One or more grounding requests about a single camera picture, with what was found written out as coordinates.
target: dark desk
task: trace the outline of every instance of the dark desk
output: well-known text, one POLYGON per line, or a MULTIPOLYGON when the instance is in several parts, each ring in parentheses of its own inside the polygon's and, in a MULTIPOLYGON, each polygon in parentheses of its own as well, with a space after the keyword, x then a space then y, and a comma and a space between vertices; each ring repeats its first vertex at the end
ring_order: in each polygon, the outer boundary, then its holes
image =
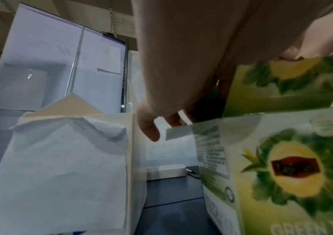
POLYGON ((206 211, 200 179, 187 175, 147 182, 147 200, 135 235, 148 234, 221 234, 206 211))

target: person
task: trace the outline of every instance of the person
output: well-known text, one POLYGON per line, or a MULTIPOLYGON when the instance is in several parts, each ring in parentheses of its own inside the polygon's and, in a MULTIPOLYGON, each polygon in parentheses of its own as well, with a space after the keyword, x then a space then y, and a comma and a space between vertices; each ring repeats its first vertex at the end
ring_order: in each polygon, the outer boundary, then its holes
POLYGON ((330 54, 333 36, 322 33, 332 34, 332 15, 308 28, 329 2, 132 0, 146 90, 137 109, 141 130, 157 141, 154 119, 185 125, 180 110, 194 122, 196 103, 218 80, 227 99, 237 65, 330 54))

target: lipton logo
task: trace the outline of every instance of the lipton logo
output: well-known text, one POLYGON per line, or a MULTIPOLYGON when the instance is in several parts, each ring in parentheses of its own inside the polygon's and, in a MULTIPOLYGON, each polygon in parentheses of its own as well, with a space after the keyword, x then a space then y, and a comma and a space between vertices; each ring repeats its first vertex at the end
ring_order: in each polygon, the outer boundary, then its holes
POLYGON ((321 172, 317 160, 314 158, 291 156, 272 161, 271 164, 276 176, 306 178, 321 172))

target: green tea box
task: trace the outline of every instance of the green tea box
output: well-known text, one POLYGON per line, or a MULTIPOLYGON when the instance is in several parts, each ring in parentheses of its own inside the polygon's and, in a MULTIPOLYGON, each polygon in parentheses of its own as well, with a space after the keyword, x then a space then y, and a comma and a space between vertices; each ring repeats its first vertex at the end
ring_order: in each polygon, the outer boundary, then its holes
POLYGON ((333 57, 237 68, 222 118, 193 134, 224 235, 333 235, 333 57))

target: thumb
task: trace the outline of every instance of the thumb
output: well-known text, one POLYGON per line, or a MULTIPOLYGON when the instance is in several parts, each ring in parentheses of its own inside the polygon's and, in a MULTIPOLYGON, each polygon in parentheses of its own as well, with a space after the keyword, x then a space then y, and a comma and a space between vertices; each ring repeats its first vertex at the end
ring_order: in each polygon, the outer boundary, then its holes
POLYGON ((156 118, 157 116, 152 114, 147 101, 144 99, 137 108, 138 125, 142 132, 154 142, 160 139, 160 132, 154 122, 156 118))

